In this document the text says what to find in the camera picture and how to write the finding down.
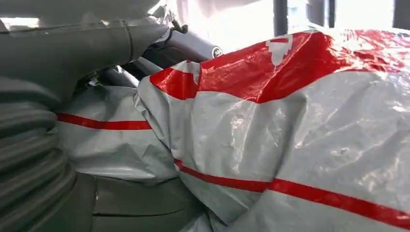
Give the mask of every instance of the ribbed hose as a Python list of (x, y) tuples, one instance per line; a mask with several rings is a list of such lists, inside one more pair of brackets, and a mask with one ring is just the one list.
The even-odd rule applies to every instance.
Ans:
[(39, 103), (0, 103), (0, 232), (34, 226), (73, 187), (75, 172), (56, 148), (56, 120)]

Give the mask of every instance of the white logo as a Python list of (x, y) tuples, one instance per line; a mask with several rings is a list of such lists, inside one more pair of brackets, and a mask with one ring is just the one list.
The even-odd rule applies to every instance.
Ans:
[[(287, 42), (280, 41), (281, 39), (287, 39)], [(272, 63), (278, 66), (282, 63), (285, 55), (288, 54), (289, 50), (292, 48), (292, 35), (282, 35), (274, 38), (271, 41), (266, 41), (266, 46), (269, 47), (269, 51), (272, 52)]]

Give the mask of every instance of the wrapped object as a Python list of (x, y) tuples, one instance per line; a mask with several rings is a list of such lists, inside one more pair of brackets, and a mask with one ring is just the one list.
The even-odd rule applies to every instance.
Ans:
[(58, 114), (60, 143), (77, 171), (161, 182), (177, 176), (172, 156), (134, 107), (137, 90), (95, 86)]
[(219, 232), (410, 230), (409, 51), (295, 33), (144, 78), (136, 107)]

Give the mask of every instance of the metal bar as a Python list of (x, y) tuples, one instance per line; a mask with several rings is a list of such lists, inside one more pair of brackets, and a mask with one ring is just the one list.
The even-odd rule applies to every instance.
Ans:
[(329, 27), (335, 27), (335, 18), (336, 18), (336, 0), (329, 0)]
[(324, 0), (309, 0), (306, 4), (306, 15), (310, 22), (324, 26)]
[(393, 19), (393, 27), (410, 30), (410, 1), (395, 0), (395, 16)]
[(273, 1), (273, 20), (275, 36), (288, 33), (288, 1)]

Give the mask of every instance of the protective plastic cover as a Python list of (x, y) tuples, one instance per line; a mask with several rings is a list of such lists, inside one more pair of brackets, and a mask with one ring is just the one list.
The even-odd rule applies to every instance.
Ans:
[(144, 78), (136, 107), (214, 231), (410, 230), (409, 51), (295, 33)]
[(177, 176), (170, 151), (135, 109), (137, 90), (95, 86), (58, 114), (60, 147), (77, 171), (160, 182)]

